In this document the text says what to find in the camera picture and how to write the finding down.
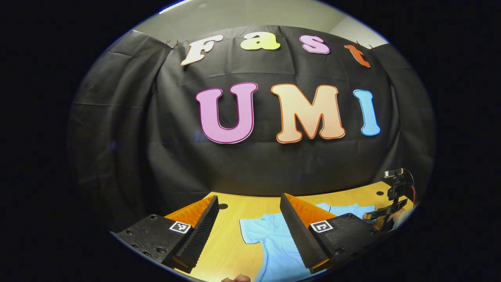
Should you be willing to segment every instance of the human hand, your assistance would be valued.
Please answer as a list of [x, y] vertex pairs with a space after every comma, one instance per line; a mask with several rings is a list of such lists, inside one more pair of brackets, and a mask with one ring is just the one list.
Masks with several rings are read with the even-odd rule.
[[221, 282], [232, 282], [232, 281], [233, 282], [251, 282], [251, 278], [249, 276], [245, 276], [245, 275], [240, 274], [234, 280], [231, 280], [228, 277], [221, 280]]
[[392, 219], [393, 219], [393, 221], [395, 221], [404, 212], [404, 210], [405, 210], [404, 208], [401, 208], [398, 211], [391, 214], [390, 217], [388, 217], [388, 221], [390, 221]]

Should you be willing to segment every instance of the wooden table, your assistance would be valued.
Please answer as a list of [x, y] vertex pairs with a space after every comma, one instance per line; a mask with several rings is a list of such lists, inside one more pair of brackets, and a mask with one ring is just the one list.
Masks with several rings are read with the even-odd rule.
[[[390, 186], [384, 182], [378, 182], [346, 191], [298, 198], [315, 205], [324, 202], [330, 206], [375, 205], [375, 208], [379, 209], [392, 203], [388, 201], [386, 194], [389, 188]], [[219, 204], [227, 204], [228, 208], [219, 211], [200, 259], [188, 275], [208, 282], [220, 282], [226, 277], [233, 279], [243, 274], [254, 281], [263, 264], [263, 249], [261, 243], [244, 243], [239, 220], [261, 218], [263, 214], [281, 213], [280, 197], [239, 196], [215, 192], [211, 192], [207, 197], [212, 195], [217, 195]], [[407, 201], [404, 208], [406, 210], [412, 208], [412, 202]], [[380, 229], [383, 220], [384, 217], [378, 218], [373, 226]]]

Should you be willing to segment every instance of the black cloth backdrop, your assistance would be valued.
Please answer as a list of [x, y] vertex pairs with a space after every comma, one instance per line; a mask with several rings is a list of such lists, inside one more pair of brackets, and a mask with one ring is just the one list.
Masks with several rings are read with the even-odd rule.
[[[271, 32], [280, 48], [244, 50], [251, 32]], [[215, 35], [224, 39], [198, 62], [181, 66], [189, 44]], [[312, 54], [301, 35], [318, 36], [331, 52]], [[364, 53], [360, 65], [344, 45]], [[207, 139], [197, 93], [220, 88], [221, 126], [238, 122], [229, 88], [254, 82], [254, 128], [236, 144]], [[270, 88], [297, 85], [313, 101], [319, 85], [335, 86], [346, 135], [281, 144], [280, 102]], [[373, 94], [381, 132], [365, 136], [360, 102], [353, 91]], [[367, 49], [349, 40], [308, 29], [251, 26], [213, 32], [177, 47], [137, 31], [116, 41], [97, 60], [76, 95], [69, 124], [74, 175], [86, 201], [113, 231], [150, 213], [167, 214], [210, 191], [254, 196], [312, 195], [383, 180], [385, 170], [413, 172], [424, 193], [435, 150], [434, 118], [427, 91], [390, 45]]]

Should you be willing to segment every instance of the light blue shirt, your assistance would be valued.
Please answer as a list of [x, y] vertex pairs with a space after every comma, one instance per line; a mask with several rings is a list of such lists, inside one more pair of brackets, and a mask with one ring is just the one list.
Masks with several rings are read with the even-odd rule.
[[[363, 219], [364, 213], [374, 211], [375, 206], [330, 207], [327, 203], [316, 205], [334, 215], [353, 213]], [[240, 230], [246, 244], [260, 242], [263, 247], [263, 265], [253, 282], [291, 282], [320, 274], [311, 274], [305, 267], [291, 233], [281, 213], [265, 214], [258, 219], [241, 219]]]

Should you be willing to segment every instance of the pink letter u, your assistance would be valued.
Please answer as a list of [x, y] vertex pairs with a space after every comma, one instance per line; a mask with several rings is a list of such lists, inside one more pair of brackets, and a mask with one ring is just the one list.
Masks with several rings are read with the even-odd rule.
[[254, 109], [252, 94], [258, 89], [253, 82], [239, 83], [229, 90], [236, 96], [238, 123], [233, 128], [224, 128], [219, 124], [217, 101], [222, 96], [222, 90], [212, 88], [196, 95], [200, 103], [200, 121], [205, 136], [221, 144], [233, 144], [247, 138], [254, 127]]

